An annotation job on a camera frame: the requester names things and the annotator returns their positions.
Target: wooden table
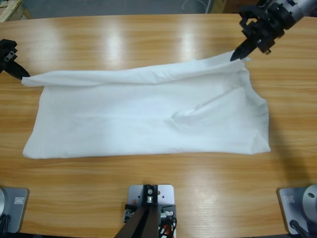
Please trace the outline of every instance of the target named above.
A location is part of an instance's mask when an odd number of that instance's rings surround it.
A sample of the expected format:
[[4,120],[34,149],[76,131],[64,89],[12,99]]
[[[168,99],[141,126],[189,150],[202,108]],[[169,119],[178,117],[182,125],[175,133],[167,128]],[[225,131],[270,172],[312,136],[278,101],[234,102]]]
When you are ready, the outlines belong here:
[[[243,40],[239,16],[142,15],[38,19],[0,24],[18,42],[17,62],[31,75],[51,70],[118,70],[203,59]],[[0,183],[26,187],[22,232],[113,237],[131,184],[172,184],[180,238],[286,233],[276,191],[317,182],[317,18],[305,18],[270,56],[247,62],[267,99],[272,152],[193,153],[31,160],[42,88],[0,74]]]

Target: silver cylinder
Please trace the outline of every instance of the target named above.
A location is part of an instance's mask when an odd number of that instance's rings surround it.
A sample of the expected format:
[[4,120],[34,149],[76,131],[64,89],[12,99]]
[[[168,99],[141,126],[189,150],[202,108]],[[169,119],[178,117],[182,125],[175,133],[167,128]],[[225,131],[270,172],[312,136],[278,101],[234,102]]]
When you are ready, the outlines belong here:
[[294,2],[297,3],[305,16],[317,7],[317,0],[295,0]]
[[291,4],[288,0],[275,0],[273,2],[283,4],[283,7],[292,13],[296,22],[309,15],[317,7],[317,0],[293,0],[295,4]]
[[0,188],[0,216],[4,212],[5,202],[6,202],[5,192],[4,192],[4,190],[2,188]]

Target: gray metal plate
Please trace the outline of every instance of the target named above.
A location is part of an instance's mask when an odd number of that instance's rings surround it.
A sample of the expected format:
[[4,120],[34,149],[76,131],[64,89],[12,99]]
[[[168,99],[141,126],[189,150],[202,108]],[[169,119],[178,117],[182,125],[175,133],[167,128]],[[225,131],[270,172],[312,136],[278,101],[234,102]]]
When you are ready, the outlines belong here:
[[22,225],[26,201],[29,191],[25,188],[3,187],[5,207],[3,213],[10,215],[9,233],[16,233]]
[[307,187],[282,188],[278,191],[279,199],[284,212],[286,229],[290,234],[298,234],[289,225],[291,220],[296,220],[308,232],[307,222],[302,214],[302,198]]
[[[158,203],[159,205],[175,205],[174,188],[169,184],[158,185]],[[128,193],[128,204],[141,206],[143,185],[131,185]]]

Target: white t-shirt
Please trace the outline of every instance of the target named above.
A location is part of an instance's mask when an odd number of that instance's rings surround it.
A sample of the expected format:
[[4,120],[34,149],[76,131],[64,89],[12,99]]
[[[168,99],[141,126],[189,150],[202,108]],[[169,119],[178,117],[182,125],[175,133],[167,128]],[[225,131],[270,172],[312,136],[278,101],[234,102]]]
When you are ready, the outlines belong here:
[[232,52],[123,71],[53,71],[23,154],[34,159],[270,151],[266,100]]

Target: white cloth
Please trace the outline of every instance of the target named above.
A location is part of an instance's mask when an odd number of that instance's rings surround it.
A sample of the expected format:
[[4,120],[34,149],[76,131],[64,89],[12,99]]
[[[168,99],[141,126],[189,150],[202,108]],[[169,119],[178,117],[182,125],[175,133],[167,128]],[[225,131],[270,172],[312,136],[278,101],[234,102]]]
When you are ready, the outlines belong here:
[[123,71],[53,71],[23,155],[86,156],[270,151],[266,100],[241,60],[203,60]]

